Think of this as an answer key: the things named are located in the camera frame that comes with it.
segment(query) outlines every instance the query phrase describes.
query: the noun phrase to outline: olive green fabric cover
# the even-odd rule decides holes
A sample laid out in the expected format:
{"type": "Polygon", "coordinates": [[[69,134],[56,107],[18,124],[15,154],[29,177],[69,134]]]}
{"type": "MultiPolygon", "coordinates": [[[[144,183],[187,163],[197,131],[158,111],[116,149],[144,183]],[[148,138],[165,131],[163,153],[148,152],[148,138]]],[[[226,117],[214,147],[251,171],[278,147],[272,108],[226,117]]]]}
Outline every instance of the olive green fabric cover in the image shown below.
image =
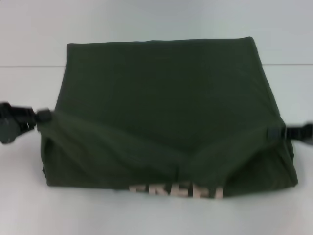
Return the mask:
{"type": "Polygon", "coordinates": [[[297,184],[291,143],[267,140],[284,123],[252,38],[67,52],[53,120],[38,125],[49,186],[192,182],[225,197],[297,184]]]}

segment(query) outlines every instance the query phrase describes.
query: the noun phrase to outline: white background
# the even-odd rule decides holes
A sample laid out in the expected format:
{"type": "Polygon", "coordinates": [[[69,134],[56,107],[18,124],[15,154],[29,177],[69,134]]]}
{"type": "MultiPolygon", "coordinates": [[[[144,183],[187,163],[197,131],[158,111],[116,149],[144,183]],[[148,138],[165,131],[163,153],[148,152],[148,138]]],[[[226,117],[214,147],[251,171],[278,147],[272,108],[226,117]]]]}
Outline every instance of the white background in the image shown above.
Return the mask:
{"type": "MultiPolygon", "coordinates": [[[[313,120],[310,0],[1,0],[0,101],[53,109],[67,43],[252,36],[287,123],[313,120]]],[[[40,135],[0,145],[0,235],[312,235],[313,147],[299,185],[224,200],[49,188],[40,135]]]]}

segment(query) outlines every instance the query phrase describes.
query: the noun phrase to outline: white table surface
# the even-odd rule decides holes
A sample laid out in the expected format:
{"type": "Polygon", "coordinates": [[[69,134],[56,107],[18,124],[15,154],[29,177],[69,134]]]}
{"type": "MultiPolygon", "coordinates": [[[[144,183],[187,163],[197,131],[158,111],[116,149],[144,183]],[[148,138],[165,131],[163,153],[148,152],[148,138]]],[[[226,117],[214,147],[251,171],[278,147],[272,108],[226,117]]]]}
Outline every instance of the white table surface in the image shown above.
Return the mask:
{"type": "MultiPolygon", "coordinates": [[[[313,63],[312,6],[309,0],[1,0],[0,101],[53,109],[67,43],[253,36],[284,120],[313,120],[313,66],[277,65],[313,63]]],[[[294,148],[295,188],[196,200],[49,188],[34,131],[0,144],[0,235],[312,235],[313,147],[294,148]]]]}

